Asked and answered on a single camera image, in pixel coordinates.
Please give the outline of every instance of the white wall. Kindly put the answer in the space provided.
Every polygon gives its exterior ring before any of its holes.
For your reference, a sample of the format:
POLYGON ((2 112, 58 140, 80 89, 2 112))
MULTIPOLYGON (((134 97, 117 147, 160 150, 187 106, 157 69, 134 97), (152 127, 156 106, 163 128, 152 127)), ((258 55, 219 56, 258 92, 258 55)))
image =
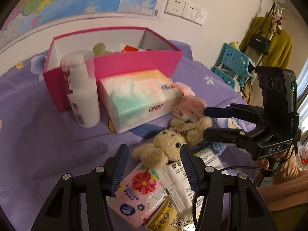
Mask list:
POLYGON ((67 22, 43 29, 14 44, 0 54, 0 74, 16 63, 49 48, 53 36, 92 27, 146 26, 167 39, 192 46, 193 57, 212 67, 224 42, 243 39, 256 13, 264 15, 272 0, 188 0, 208 11, 204 26, 164 14, 159 20, 143 18, 96 18, 67 22))

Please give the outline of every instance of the pink box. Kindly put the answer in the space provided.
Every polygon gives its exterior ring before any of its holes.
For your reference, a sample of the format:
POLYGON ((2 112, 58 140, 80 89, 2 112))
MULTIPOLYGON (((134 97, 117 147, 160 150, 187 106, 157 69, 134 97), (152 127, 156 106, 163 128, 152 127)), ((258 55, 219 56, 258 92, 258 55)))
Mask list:
POLYGON ((120 44, 152 50, 95 57, 97 82, 105 77, 152 69, 158 69, 165 76, 170 77, 183 55, 183 52, 168 40, 142 27, 92 28, 57 36, 49 48, 43 76, 59 112, 70 109, 65 80, 60 68, 61 58, 76 50, 92 50, 100 42, 104 43, 106 50, 111 52, 119 51, 120 44))

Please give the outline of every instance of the yellow package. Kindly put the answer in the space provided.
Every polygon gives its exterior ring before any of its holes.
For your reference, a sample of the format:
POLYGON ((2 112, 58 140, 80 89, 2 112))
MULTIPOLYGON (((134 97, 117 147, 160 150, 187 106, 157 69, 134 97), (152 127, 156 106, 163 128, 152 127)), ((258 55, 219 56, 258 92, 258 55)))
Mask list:
POLYGON ((170 198, 167 198, 164 203, 153 213, 144 226, 152 231, 194 231, 195 225, 193 220, 188 222, 183 221, 177 213, 175 206, 170 198))

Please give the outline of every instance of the curtain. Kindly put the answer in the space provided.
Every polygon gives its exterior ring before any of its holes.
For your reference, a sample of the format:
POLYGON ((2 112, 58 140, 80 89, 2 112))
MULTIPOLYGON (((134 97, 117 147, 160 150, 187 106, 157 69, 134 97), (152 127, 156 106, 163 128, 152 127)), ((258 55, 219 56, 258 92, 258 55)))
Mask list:
POLYGON ((302 131, 301 143, 308 142, 308 59, 297 78, 297 112, 299 113, 299 124, 302 131))

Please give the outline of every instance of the hand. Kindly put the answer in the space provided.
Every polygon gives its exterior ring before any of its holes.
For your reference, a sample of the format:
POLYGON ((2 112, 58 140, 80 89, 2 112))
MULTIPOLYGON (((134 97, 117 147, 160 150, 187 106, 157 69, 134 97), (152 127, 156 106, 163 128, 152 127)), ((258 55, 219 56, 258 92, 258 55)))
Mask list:
MULTIPOLYGON (((285 159, 288 159, 291 155, 292 155, 292 152, 293 152, 293 145, 292 145, 292 148, 290 149, 288 155, 286 156, 285 159)), ((271 156, 272 158, 274 159, 281 159, 281 158, 284 158, 285 155, 286 155, 287 152, 283 152, 283 153, 280 153, 280 154, 277 154, 277 155, 274 155, 274 156, 271 156)), ((264 168, 264 169, 268 169, 269 168, 269 161, 267 159, 262 159, 262 160, 258 160, 257 161, 257 164, 259 167, 261 168, 264 168)))

